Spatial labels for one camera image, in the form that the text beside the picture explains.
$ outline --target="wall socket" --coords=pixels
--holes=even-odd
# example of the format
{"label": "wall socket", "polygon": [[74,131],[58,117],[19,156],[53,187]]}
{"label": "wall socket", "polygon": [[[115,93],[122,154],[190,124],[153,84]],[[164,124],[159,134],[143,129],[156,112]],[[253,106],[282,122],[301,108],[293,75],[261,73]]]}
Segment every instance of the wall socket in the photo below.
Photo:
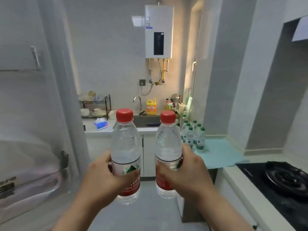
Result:
{"label": "wall socket", "polygon": [[145,79],[139,79],[139,86],[145,86]]}

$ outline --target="bottle cap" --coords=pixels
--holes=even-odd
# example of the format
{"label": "bottle cap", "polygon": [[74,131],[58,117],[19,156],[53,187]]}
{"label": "bottle cap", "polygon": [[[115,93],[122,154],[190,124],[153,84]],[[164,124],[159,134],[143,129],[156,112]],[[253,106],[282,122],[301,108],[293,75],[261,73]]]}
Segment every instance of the bottle cap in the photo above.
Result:
{"label": "bottle cap", "polygon": [[134,113],[131,109],[118,109],[115,116],[118,122],[131,122],[133,120]]}
{"label": "bottle cap", "polygon": [[175,112],[171,110],[162,111],[160,114],[160,121],[165,124],[175,123]]}

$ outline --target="forearm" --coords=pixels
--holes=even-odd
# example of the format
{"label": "forearm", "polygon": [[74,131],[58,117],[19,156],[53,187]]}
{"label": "forearm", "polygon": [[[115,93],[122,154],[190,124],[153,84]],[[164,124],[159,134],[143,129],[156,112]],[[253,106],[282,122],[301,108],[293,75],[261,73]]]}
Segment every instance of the forearm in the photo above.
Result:
{"label": "forearm", "polygon": [[252,226],[217,191],[203,197],[197,207],[215,231],[253,231]]}
{"label": "forearm", "polygon": [[86,231],[99,211],[75,199],[52,231]]}

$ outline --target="chrome faucet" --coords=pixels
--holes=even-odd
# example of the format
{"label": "chrome faucet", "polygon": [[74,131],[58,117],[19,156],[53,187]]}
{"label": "chrome faucet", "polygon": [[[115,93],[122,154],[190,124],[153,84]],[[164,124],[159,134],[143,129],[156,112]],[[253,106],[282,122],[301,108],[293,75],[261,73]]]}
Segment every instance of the chrome faucet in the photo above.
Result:
{"label": "chrome faucet", "polygon": [[143,113],[145,112],[144,110],[142,110],[142,105],[141,105],[141,98],[140,98],[140,96],[135,96],[134,97],[134,99],[133,99],[133,103],[135,102],[135,100],[136,100],[136,98],[139,98],[139,101],[140,101],[140,110],[139,110],[139,116],[142,116],[143,115]]}

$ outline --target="black glass cooktop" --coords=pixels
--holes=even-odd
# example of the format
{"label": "black glass cooktop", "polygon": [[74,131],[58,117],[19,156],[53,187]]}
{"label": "black glass cooktop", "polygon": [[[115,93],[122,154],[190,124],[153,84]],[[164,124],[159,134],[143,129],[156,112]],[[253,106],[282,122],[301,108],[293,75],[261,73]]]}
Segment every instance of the black glass cooktop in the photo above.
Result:
{"label": "black glass cooktop", "polygon": [[296,231],[308,231],[308,174],[286,162],[237,164]]}

